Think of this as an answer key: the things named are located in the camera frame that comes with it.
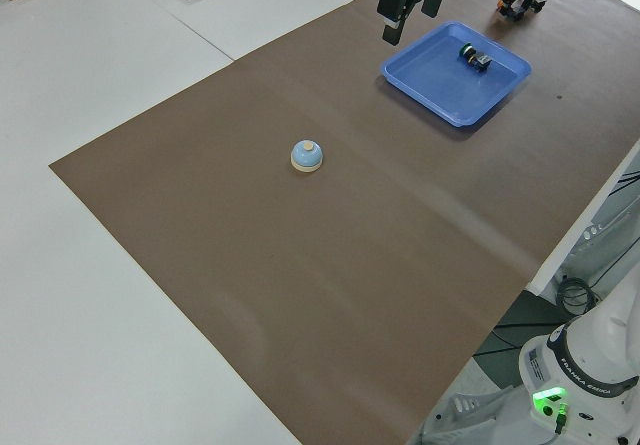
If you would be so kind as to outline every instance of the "brown table surface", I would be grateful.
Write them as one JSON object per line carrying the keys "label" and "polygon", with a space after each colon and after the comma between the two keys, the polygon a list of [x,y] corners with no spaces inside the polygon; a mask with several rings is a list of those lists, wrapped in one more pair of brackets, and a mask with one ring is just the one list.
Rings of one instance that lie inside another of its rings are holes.
{"label": "brown table surface", "polygon": [[640,136],[640,15],[495,1],[402,41],[456,19],[530,61],[478,126],[385,82],[356,0],[52,165],[305,445],[407,440]]}

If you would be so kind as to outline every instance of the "plastic tray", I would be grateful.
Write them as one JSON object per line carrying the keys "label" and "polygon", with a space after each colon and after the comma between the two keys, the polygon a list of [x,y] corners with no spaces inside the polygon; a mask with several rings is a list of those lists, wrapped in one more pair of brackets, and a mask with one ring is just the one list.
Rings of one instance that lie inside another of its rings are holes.
{"label": "plastic tray", "polygon": [[[493,62],[484,72],[460,57],[470,42]],[[382,64],[392,85],[455,127],[472,125],[531,73],[531,65],[460,22],[446,22]]]}

